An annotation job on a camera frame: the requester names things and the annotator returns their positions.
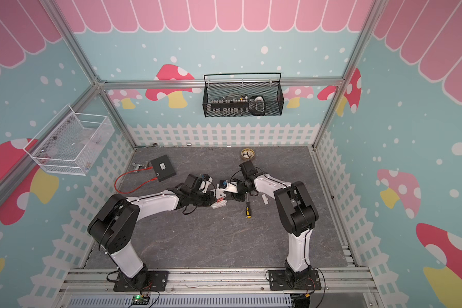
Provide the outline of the black yellow screwdriver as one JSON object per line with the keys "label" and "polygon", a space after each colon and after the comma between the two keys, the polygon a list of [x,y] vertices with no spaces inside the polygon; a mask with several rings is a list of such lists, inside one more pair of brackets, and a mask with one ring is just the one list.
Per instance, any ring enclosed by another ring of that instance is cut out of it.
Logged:
{"label": "black yellow screwdriver", "polygon": [[249,194],[249,193],[246,193],[246,195],[245,195],[245,204],[246,204],[246,210],[245,210],[245,212],[246,212],[246,217],[247,217],[248,219],[250,219],[250,218],[252,217],[252,210],[251,210],[251,205],[250,205],[250,199],[249,199],[249,197],[250,197],[250,194]]}

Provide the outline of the white square alarm clock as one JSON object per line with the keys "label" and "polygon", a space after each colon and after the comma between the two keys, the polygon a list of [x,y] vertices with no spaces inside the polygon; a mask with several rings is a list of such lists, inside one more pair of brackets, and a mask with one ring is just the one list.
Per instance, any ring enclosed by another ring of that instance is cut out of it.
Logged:
{"label": "white square alarm clock", "polygon": [[226,205],[227,205],[227,200],[225,199],[225,197],[222,197],[222,198],[217,199],[216,202],[211,205],[211,208],[218,209]]}

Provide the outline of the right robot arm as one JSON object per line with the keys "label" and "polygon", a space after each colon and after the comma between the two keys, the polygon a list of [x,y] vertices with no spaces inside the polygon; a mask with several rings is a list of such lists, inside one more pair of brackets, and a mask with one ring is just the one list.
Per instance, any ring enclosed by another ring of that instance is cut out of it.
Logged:
{"label": "right robot arm", "polygon": [[309,278],[313,271],[309,257],[310,242],[319,214],[305,184],[274,178],[250,161],[239,166],[242,180],[232,177],[219,183],[225,199],[246,201],[252,193],[273,198],[281,224],[288,233],[286,277],[290,283]]}

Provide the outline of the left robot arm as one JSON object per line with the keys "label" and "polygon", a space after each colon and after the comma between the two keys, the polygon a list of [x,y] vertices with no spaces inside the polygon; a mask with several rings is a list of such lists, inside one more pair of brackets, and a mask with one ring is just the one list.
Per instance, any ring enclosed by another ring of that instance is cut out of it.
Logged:
{"label": "left robot arm", "polygon": [[87,231],[98,246],[108,252],[125,278],[138,278],[145,264],[137,255],[131,238],[136,224],[149,216],[194,207],[210,207],[217,202],[212,178],[190,174],[176,187],[152,195],[124,197],[112,195],[95,215]]}

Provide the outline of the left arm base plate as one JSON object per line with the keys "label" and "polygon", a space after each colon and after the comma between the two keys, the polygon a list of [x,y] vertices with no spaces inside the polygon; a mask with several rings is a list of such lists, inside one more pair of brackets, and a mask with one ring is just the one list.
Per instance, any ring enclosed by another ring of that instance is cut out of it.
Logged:
{"label": "left arm base plate", "polygon": [[114,292],[147,292],[165,291],[168,282],[168,271],[141,270],[134,278],[119,273],[114,283]]}

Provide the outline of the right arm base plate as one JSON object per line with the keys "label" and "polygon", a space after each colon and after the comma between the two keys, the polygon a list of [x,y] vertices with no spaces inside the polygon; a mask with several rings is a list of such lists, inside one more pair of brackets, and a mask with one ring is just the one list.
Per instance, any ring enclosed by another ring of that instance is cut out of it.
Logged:
{"label": "right arm base plate", "polygon": [[316,269],[308,268],[301,272],[291,269],[269,269],[266,279],[272,291],[304,290],[318,291],[322,289],[322,282]]}

